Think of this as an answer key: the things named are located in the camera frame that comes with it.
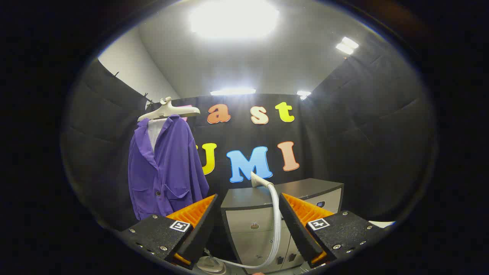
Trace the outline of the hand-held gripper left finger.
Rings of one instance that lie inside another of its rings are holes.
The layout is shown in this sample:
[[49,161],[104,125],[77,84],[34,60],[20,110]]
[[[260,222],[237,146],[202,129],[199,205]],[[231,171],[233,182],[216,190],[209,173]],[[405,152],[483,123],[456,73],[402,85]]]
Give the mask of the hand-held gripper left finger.
[[120,231],[120,239],[157,263],[192,270],[213,231],[217,198],[211,195],[168,216],[152,214]]

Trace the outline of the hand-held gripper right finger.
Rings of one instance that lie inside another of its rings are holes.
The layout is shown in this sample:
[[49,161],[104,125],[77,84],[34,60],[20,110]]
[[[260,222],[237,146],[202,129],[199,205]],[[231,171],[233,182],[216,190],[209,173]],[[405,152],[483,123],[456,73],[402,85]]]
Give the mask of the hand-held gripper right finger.
[[286,193],[279,195],[279,208],[297,249],[311,268],[345,261],[385,236],[384,228],[351,211],[334,214]]

